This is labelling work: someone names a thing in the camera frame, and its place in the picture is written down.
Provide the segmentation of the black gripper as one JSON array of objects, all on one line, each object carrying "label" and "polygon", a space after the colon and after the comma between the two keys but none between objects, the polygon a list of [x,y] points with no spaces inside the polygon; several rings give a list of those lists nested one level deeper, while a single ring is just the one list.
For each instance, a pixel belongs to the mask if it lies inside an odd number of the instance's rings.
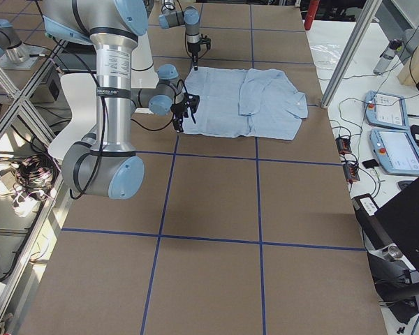
[{"label": "black gripper", "polygon": [[198,53],[200,52],[200,43],[187,43],[188,52],[191,55],[191,61],[193,64],[193,69],[198,70]]},{"label": "black gripper", "polygon": [[172,112],[172,125],[177,132],[183,132],[183,120],[188,117],[188,106],[186,103],[176,103],[170,108]]}]

